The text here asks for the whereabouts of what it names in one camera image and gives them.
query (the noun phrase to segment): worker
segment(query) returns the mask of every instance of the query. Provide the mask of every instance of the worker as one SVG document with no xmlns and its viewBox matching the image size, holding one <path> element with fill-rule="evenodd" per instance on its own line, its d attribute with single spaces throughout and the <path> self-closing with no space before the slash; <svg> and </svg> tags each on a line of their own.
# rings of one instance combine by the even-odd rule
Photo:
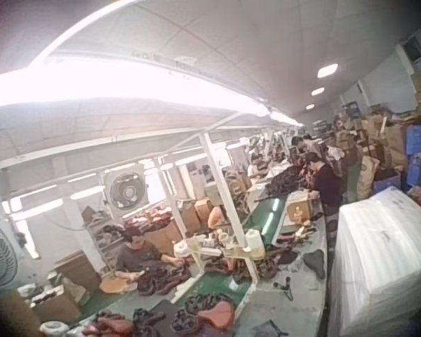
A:
<svg viewBox="0 0 421 337">
<path fill-rule="evenodd" d="M 340 177 L 337 177 L 333 169 L 316 153 L 307 153 L 306 162 L 313 173 L 313 191 L 311 192 L 311 197 L 315 198 L 319 193 L 324 213 L 327 216 L 336 214 L 340 208 L 342 199 L 340 194 Z"/>
<path fill-rule="evenodd" d="M 126 243 L 117 256 L 115 275 L 130 282 L 139 280 L 146 267 L 159 263 L 170 263 L 180 267 L 184 264 L 181 258 L 173 258 L 162 254 L 151 242 L 144 240 L 137 227 L 130 227 L 123 232 Z"/>
<path fill-rule="evenodd" d="M 301 138 L 299 136 L 293 136 L 292 138 L 292 146 L 296 146 L 300 151 L 304 153 L 313 152 L 321 157 L 321 152 L 318 144 L 315 140 L 312 140 L 312 137 L 305 136 L 306 139 Z"/>
<path fill-rule="evenodd" d="M 262 163 L 262 156 L 256 153 L 251 155 L 251 164 L 248 166 L 248 177 L 254 184 L 256 178 L 262 178 L 268 174 L 268 168 L 259 169 Z"/>
</svg>

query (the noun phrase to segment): wall fan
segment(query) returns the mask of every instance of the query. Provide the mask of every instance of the wall fan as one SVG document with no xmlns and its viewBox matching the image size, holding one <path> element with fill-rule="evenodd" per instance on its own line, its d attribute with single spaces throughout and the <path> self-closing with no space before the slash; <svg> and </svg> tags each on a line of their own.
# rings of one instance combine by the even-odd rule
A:
<svg viewBox="0 0 421 337">
<path fill-rule="evenodd" d="M 105 194 L 114 219 L 148 203 L 144 166 L 141 164 L 104 173 Z"/>
<path fill-rule="evenodd" d="M 0 290 L 15 289 L 37 277 L 33 262 L 17 243 L 11 224 L 0 207 Z"/>
</svg>

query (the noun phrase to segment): leather shoe part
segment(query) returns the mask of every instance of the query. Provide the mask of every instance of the leather shoe part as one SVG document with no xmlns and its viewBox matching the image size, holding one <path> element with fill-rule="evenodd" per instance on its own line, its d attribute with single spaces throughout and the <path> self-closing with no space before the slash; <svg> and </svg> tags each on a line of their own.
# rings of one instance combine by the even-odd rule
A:
<svg viewBox="0 0 421 337">
<path fill-rule="evenodd" d="M 106 324 L 113 332 L 123 335 L 133 332 L 133 323 L 127 319 L 99 318 L 98 321 L 99 323 Z"/>
<path fill-rule="evenodd" d="M 302 257 L 304 264 L 316 273 L 319 279 L 324 279 L 324 253 L 321 249 L 317 249 L 312 253 L 306 253 Z"/>
<path fill-rule="evenodd" d="M 211 323 L 217 329 L 226 330 L 234 323 L 234 306 L 222 301 L 211 310 L 198 312 L 198 317 Z"/>
</svg>

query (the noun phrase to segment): green conveyor belt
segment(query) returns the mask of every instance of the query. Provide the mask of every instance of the green conveyor belt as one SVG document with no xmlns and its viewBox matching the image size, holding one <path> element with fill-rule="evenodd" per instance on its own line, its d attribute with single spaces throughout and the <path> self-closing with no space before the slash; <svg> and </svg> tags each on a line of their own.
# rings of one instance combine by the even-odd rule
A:
<svg viewBox="0 0 421 337">
<path fill-rule="evenodd" d="M 239 305 L 250 287 L 251 282 L 244 282 L 233 289 L 229 287 L 231 282 L 232 276 L 216 273 L 204 274 L 176 304 L 182 307 L 189 296 L 194 296 L 199 293 L 223 293 L 224 295 L 229 296 L 234 301 L 235 305 Z"/>
<path fill-rule="evenodd" d="M 273 211 L 274 204 L 278 201 L 275 211 Z M 247 219 L 243 222 L 243 228 L 245 231 L 253 228 L 262 233 L 264 227 L 268 225 L 267 231 L 264 233 L 265 243 L 271 244 L 273 241 L 274 233 L 276 233 L 279 225 L 279 220 L 282 217 L 283 209 L 286 205 L 286 201 L 283 199 L 268 199 L 261 201 L 258 206 L 254 209 Z M 271 221 L 268 223 L 269 215 L 273 213 Z"/>
</svg>

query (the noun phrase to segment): plastic bottle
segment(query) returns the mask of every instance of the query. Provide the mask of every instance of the plastic bottle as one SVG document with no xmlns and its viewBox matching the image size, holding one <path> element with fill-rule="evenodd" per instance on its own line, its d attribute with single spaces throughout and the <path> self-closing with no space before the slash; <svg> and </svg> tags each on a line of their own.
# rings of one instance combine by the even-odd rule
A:
<svg viewBox="0 0 421 337">
<path fill-rule="evenodd" d="M 246 243 L 251 248 L 251 257 L 255 260 L 265 257 L 265 247 L 258 230 L 250 229 L 245 234 Z"/>
</svg>

